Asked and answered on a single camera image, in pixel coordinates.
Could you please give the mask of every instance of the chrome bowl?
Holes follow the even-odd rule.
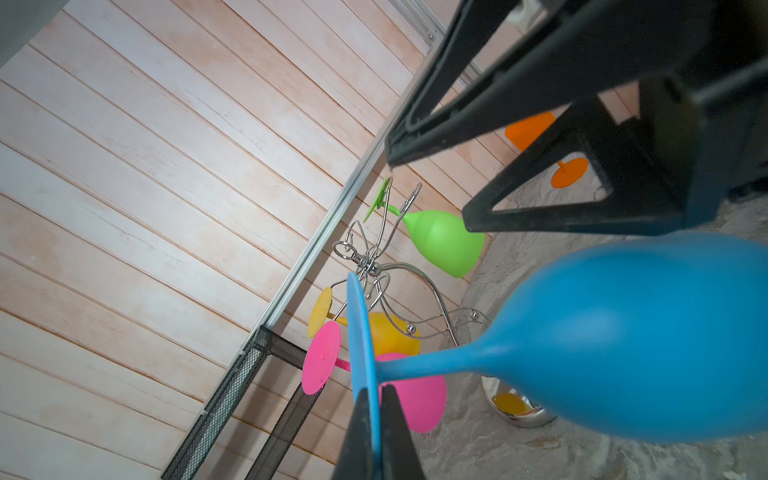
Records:
[[[520,427],[522,429],[533,429],[535,427],[545,425],[557,418],[554,413],[550,413],[544,407],[538,406],[531,402],[528,400],[528,397],[522,395],[514,387],[507,385],[500,379],[492,376],[481,376],[480,380],[483,394],[485,395],[485,399],[488,400],[488,404],[496,413],[501,415],[505,420],[514,426]],[[505,392],[513,393],[520,397],[520,399],[528,407],[530,407],[531,410],[520,415],[512,415],[511,413],[503,412],[500,410],[496,404],[493,403],[493,397],[499,393]]]

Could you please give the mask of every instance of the metal mesh rack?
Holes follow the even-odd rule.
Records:
[[[260,327],[256,335],[241,349],[224,381],[211,396],[208,405],[212,408],[200,412],[176,455],[161,475],[163,480],[190,480],[194,477],[268,355],[274,355],[301,369],[306,350],[271,330]],[[248,480],[272,478],[321,392],[322,390],[308,396],[301,389],[301,385],[296,388],[253,463],[247,476]]]

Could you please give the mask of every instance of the stone floor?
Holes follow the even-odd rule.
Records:
[[[589,201],[603,195],[590,171],[575,185],[552,189],[552,172],[526,184],[512,204]],[[768,243],[768,198],[724,204],[703,227]],[[490,246],[464,305],[492,318],[512,290],[540,265],[591,245],[623,237],[562,233],[500,233]],[[468,341],[478,332],[460,329]],[[485,401],[479,376],[446,376],[449,400],[437,429],[414,435],[430,479],[520,478],[531,480],[701,480],[768,479],[768,432],[700,444],[653,445],[600,435],[563,419],[537,429],[520,429],[499,417]]]

